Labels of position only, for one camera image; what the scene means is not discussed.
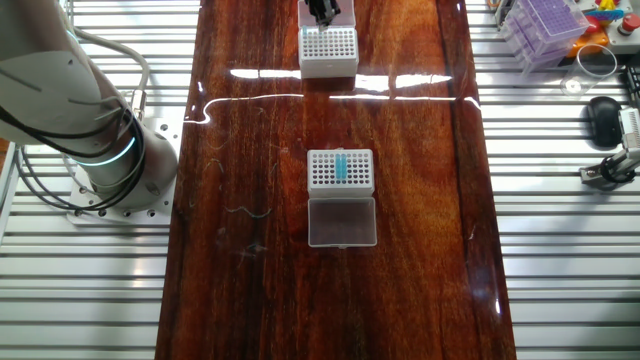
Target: black device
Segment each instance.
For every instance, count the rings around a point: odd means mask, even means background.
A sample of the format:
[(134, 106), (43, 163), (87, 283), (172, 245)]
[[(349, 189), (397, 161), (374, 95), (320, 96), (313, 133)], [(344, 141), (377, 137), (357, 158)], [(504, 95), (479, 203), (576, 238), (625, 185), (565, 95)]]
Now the black device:
[(597, 146), (615, 147), (622, 141), (622, 129), (618, 112), (622, 109), (610, 97), (598, 96), (587, 105), (587, 116), (593, 130), (593, 142)]
[(318, 26), (329, 26), (333, 19), (340, 14), (340, 6), (336, 0), (304, 0), (309, 5), (309, 13), (316, 18)]
[(631, 106), (640, 108), (640, 53), (627, 62), (622, 77), (631, 97)]

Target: metal grating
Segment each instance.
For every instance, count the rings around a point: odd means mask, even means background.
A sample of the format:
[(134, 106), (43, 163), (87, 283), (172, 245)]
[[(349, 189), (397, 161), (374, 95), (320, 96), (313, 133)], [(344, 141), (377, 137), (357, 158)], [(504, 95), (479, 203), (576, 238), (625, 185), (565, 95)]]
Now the metal grating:
[[(184, 116), (199, 5), (76, 0), (75, 22), (149, 59), (147, 114), (169, 121)], [(520, 77), (485, 1), (467, 9), (518, 357), (639, 359), (640, 183), (601, 195), (578, 177), (615, 152), (589, 145), (584, 106), (597, 95), (628, 104), (625, 90), (612, 78), (570, 100), (561, 71)], [(119, 89), (133, 90), (132, 60), (84, 48)], [(47, 185), (68, 195), (58, 155), (30, 154)], [(152, 359), (168, 229), (80, 231), (19, 182), (8, 200), (0, 358)]]

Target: orange object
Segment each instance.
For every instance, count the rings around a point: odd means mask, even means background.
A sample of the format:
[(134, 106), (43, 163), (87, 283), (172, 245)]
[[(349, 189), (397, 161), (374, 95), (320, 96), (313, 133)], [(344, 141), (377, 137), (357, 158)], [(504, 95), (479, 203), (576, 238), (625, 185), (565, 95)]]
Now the orange object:
[(609, 45), (609, 37), (603, 29), (600, 29), (598, 32), (595, 32), (593, 34), (584, 34), (578, 39), (578, 41), (576, 41), (575, 44), (573, 44), (573, 49), (571, 49), (567, 57), (576, 57), (576, 55), (578, 55), (578, 51), (585, 45), (589, 44), (607, 46)]

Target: black cable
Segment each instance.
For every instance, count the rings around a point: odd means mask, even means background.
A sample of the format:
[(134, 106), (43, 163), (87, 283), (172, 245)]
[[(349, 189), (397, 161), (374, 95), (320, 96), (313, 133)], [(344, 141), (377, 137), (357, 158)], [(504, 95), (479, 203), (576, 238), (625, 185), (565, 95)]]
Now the black cable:
[[(118, 122), (117, 122), (117, 128), (120, 129), (120, 126), (122, 125), (122, 119), (124, 118), (125, 113), (127, 112), (126, 109), (122, 109), (122, 114), (118, 117)], [(29, 130), (29, 127), (24, 125), (23, 123), (21, 123), (20, 121), (18, 121), (15, 117), (13, 117), (13, 115), (11, 115), (9, 112), (7, 112), (2, 106), (0, 106), (0, 121), (3, 121), (13, 127), (18, 128), (19, 130), (23, 131), (24, 133), (26, 133), (27, 135), (31, 136), (32, 138), (38, 140), (39, 142), (48, 145), (60, 152), (63, 152), (65, 154), (71, 155), (71, 156), (76, 156), (76, 157), (82, 157), (82, 158), (86, 158), (86, 159), (92, 159), (92, 158), (97, 158), (100, 157), (106, 153), (108, 153), (109, 151), (111, 151), (117, 144), (119, 138), (120, 138), (120, 131), (118, 130), (114, 136), (114, 139), (105, 147), (103, 147), (102, 149), (100, 149), (98, 152), (95, 153), (82, 153), (82, 152), (78, 152), (78, 151), (74, 151), (74, 150), (70, 150), (67, 149), (61, 145), (58, 145), (56, 143), (54, 143), (53, 141), (47, 139), (46, 137), (39, 135), (37, 133), (33, 133)]]
[(46, 186), (44, 186), (44, 184), (40, 181), (40, 179), (38, 178), (38, 176), (35, 174), (33, 167), (31, 166), (31, 163), (27, 157), (27, 154), (24, 151), (24, 147), (21, 149), (21, 153), (23, 156), (23, 160), (25, 163), (25, 166), (27, 167), (27, 169), (29, 170), (29, 174), (32, 176), (32, 178), (34, 179), (34, 181), (38, 184), (38, 186), (40, 186), (42, 188), (42, 190), (48, 195), (51, 196), (52, 198), (54, 198), (55, 200), (59, 201), (61, 204), (55, 203), (53, 201), (50, 201), (49, 199), (45, 198), (43, 195), (40, 195), (36, 189), (34, 188), (33, 184), (31, 184), (31, 182), (27, 179), (26, 174), (22, 171), (21, 165), (20, 165), (20, 160), (18, 157), (18, 154), (16, 153), (16, 166), (17, 166), (17, 170), (18, 170), (18, 174), (20, 175), (20, 178), (22, 179), (22, 181), (25, 183), (25, 185), (27, 186), (27, 188), (29, 188), (29, 190), (36, 195), (40, 200), (42, 200), (43, 202), (45, 202), (48, 205), (51, 205), (53, 207), (56, 207), (58, 209), (62, 209), (62, 210), (67, 210), (67, 211), (101, 211), (101, 210), (106, 210), (110, 207), (115, 206), (116, 204), (118, 204), (119, 202), (121, 202), (122, 200), (124, 200), (124, 198), (126, 198), (131, 191), (133, 191), (133, 189), (138, 185), (138, 182), (140, 181), (140, 178), (142, 177), (142, 173), (144, 170), (144, 164), (145, 164), (145, 151), (146, 151), (146, 145), (144, 143), (144, 135), (142, 133), (142, 129), (141, 129), (141, 125), (135, 120), (135, 117), (133, 116), (133, 114), (131, 114), (131, 112), (129, 112), (128, 110), (125, 111), (126, 114), (130, 117), (130, 122), (133, 122), (134, 126), (131, 129), (132, 131), (132, 137), (137, 140), (138, 142), (138, 153), (136, 154), (138, 157), (138, 162), (136, 163), (136, 165), (132, 168), (132, 172), (135, 171), (135, 176), (131, 176), (131, 173), (129, 174), (129, 178), (131, 179), (129, 182), (127, 182), (125, 185), (125, 187), (123, 187), (120, 191), (116, 192), (115, 194), (113, 194), (112, 196), (110, 196), (109, 198), (107, 198), (106, 200), (101, 201), (98, 204), (94, 204), (91, 206), (78, 206), (78, 205), (74, 205), (72, 203), (67, 202), (66, 200), (60, 198), (59, 196), (53, 194), (49, 189), (46, 188)]
[(611, 175), (611, 173), (609, 172), (609, 168), (607, 167), (607, 163), (609, 162), (609, 160), (611, 160), (611, 156), (604, 158), (602, 160), (602, 163), (600, 164), (600, 175), (602, 175), (602, 177), (608, 182), (614, 184), (626, 184), (636, 177), (636, 172), (631, 170), (630, 172), (625, 174), (627, 177), (622, 180), (614, 178), (613, 175)]

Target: white tip rack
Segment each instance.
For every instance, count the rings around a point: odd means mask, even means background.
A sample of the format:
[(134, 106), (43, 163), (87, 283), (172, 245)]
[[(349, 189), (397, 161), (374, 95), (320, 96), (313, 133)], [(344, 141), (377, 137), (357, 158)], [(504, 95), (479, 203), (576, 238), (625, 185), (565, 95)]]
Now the white tip rack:
[(378, 243), (371, 150), (307, 153), (309, 246), (370, 247)]
[(320, 28), (303, 0), (298, 2), (298, 59), (303, 79), (355, 77), (358, 33), (353, 0), (338, 0), (341, 13), (331, 26)]

